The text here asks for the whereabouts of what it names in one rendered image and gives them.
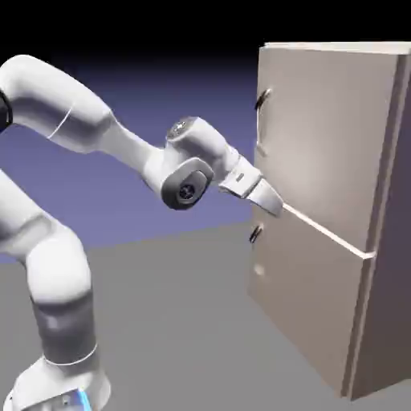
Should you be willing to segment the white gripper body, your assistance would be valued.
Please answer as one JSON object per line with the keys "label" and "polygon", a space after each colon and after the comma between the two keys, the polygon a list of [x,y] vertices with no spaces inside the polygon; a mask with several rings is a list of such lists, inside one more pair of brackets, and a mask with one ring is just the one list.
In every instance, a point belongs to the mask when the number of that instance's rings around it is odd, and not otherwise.
{"label": "white gripper body", "polygon": [[283,199],[265,178],[260,179],[247,199],[273,216],[279,216],[283,210]]}

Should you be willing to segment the large beige cabinet door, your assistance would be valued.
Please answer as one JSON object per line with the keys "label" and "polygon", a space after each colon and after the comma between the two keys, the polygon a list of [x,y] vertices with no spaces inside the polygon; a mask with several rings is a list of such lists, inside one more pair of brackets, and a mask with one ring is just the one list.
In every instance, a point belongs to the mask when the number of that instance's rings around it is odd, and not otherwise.
{"label": "large beige cabinet door", "polygon": [[260,167],[294,210],[356,249],[373,211],[401,72],[399,55],[264,47]]}

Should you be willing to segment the small beige cabinet door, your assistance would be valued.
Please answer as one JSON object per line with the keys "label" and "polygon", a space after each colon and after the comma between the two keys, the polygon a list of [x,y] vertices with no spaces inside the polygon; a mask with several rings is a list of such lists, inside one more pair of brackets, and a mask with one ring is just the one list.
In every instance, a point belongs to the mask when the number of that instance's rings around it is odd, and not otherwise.
{"label": "small beige cabinet door", "polygon": [[347,390],[360,280],[368,260],[285,211],[252,209],[249,292],[338,395]]}

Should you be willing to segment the beige cabinet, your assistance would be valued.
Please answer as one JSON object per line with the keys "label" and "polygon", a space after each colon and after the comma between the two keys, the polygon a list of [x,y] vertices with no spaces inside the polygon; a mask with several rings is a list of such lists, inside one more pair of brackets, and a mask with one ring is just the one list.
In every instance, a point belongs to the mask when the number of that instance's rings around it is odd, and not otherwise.
{"label": "beige cabinet", "polygon": [[267,43],[264,47],[394,54],[402,59],[373,211],[372,249],[368,253],[356,249],[284,202],[283,212],[368,260],[360,280],[347,390],[342,396],[356,400],[411,379],[411,42]]}

